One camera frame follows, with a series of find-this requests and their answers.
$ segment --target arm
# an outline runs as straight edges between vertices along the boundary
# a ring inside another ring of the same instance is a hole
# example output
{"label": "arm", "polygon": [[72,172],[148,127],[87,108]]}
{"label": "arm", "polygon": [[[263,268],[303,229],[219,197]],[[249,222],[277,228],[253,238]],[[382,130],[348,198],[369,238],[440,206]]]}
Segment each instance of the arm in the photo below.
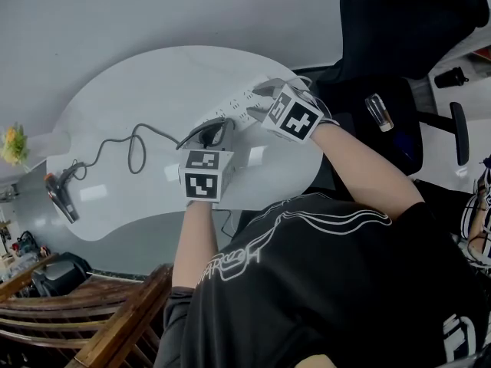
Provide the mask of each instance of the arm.
{"label": "arm", "polygon": [[342,128],[322,124],[311,138],[327,156],[353,199],[385,212],[392,219],[424,202],[398,168]]}
{"label": "arm", "polygon": [[184,214],[172,276],[172,286],[195,288],[206,265],[218,251],[212,204],[193,202]]}

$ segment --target white table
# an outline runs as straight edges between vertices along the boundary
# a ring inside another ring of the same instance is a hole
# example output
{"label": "white table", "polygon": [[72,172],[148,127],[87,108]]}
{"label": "white table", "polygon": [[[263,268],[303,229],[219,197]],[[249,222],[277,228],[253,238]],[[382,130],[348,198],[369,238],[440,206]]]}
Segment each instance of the white table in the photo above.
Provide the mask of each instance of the white table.
{"label": "white table", "polygon": [[[49,157],[48,172],[59,175],[74,159],[91,163],[102,140],[129,136],[138,123],[181,140],[204,113],[260,74],[295,78],[276,61],[225,48],[167,48],[122,61],[95,77],[68,104],[54,131],[70,133],[71,149]],[[299,79],[292,84],[305,88]],[[80,219],[71,225],[57,211],[78,237],[98,240],[129,222],[185,209],[177,176],[180,154],[174,143],[140,129],[147,145],[142,173],[133,175],[127,168],[128,142],[107,143],[87,178],[68,183]],[[236,136],[234,150],[237,170],[221,209],[259,210],[296,196],[309,187],[322,159],[313,143],[286,142],[258,124]],[[140,161],[136,145],[136,169]]]}

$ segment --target person's left arm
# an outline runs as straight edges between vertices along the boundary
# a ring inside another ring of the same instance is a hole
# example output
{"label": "person's left arm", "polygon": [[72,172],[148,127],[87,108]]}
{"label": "person's left arm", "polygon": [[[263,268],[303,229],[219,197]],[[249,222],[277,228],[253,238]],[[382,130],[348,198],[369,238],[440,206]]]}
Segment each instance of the person's left arm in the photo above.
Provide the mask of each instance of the person's left arm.
{"label": "person's left arm", "polygon": [[172,286],[195,288],[217,251],[212,203],[192,202],[184,215],[174,260]]}

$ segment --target black cup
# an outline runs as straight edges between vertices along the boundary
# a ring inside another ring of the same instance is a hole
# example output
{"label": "black cup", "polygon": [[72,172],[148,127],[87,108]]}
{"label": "black cup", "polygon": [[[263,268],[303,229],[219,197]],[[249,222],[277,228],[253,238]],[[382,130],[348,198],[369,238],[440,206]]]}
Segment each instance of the black cup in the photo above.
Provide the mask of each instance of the black cup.
{"label": "black cup", "polygon": [[443,72],[435,77],[435,84],[439,89],[452,86],[462,86],[469,79],[463,74],[462,68],[457,67],[450,71]]}

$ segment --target white graphic print on shirt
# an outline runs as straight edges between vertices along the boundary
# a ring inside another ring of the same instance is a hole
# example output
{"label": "white graphic print on shirt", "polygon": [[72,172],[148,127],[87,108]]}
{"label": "white graphic print on shirt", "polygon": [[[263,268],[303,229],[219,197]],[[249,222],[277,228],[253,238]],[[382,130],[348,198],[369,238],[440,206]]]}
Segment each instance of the white graphic print on shirt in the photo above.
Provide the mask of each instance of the white graphic print on shirt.
{"label": "white graphic print on shirt", "polygon": [[[269,209],[260,218],[263,218],[270,212]],[[219,253],[206,266],[199,282],[211,277],[218,272],[223,281],[230,281],[240,276],[246,271],[249,264],[261,261],[261,250],[271,241],[275,234],[276,228],[281,224],[283,219],[300,218],[307,222],[312,228],[327,233],[329,235],[349,235],[358,230],[367,223],[379,223],[385,226],[392,224],[390,218],[374,210],[358,210],[349,215],[328,215],[313,214],[310,212],[283,212],[278,215],[274,226],[263,235],[251,240],[244,248],[237,249],[228,254]]]}

